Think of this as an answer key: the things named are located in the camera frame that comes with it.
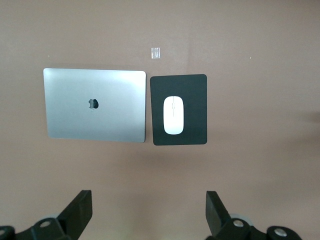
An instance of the black mouse pad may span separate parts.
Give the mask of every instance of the black mouse pad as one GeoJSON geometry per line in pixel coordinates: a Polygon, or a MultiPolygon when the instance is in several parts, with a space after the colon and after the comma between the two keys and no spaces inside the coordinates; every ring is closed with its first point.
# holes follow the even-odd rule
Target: black mouse pad
{"type": "Polygon", "coordinates": [[[206,75],[153,76],[150,79],[150,90],[154,145],[207,143],[206,75]],[[180,97],[183,102],[183,130],[179,134],[168,134],[165,131],[164,103],[171,96],[180,97]]]}

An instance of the laptop lid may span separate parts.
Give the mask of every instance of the laptop lid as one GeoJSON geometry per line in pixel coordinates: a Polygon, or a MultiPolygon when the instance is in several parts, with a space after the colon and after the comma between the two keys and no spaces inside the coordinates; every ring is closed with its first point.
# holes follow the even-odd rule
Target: laptop lid
{"type": "Polygon", "coordinates": [[[43,78],[49,137],[145,141],[144,71],[45,68],[43,78]]]}

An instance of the white mouse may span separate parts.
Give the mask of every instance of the white mouse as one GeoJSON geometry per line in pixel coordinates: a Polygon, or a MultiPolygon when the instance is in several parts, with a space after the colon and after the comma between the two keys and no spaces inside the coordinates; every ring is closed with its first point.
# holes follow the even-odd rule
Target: white mouse
{"type": "Polygon", "coordinates": [[[163,102],[164,131],[177,135],[184,130],[184,102],[179,96],[168,96],[163,102]]]}

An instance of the metal screw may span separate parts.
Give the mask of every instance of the metal screw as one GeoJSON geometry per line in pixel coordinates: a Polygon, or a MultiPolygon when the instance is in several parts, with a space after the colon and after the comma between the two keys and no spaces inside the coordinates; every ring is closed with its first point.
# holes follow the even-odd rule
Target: metal screw
{"type": "Polygon", "coordinates": [[[235,225],[238,228],[242,228],[244,226],[244,223],[240,220],[234,220],[233,225],[235,225]]]}
{"type": "Polygon", "coordinates": [[[41,224],[40,224],[40,228],[45,228],[45,227],[47,227],[47,226],[49,226],[50,225],[50,222],[49,221],[44,221],[44,222],[42,222],[41,224]]]}
{"type": "Polygon", "coordinates": [[[280,237],[286,237],[287,236],[287,233],[285,230],[281,229],[281,228],[276,228],[274,230],[275,234],[277,234],[278,236],[280,237]]]}

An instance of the small transparent object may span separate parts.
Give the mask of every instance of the small transparent object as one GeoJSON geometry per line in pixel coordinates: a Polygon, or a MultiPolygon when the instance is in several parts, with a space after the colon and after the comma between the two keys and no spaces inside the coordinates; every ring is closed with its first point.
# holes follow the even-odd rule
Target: small transparent object
{"type": "Polygon", "coordinates": [[[151,48],[151,59],[160,59],[160,47],[151,48]]]}

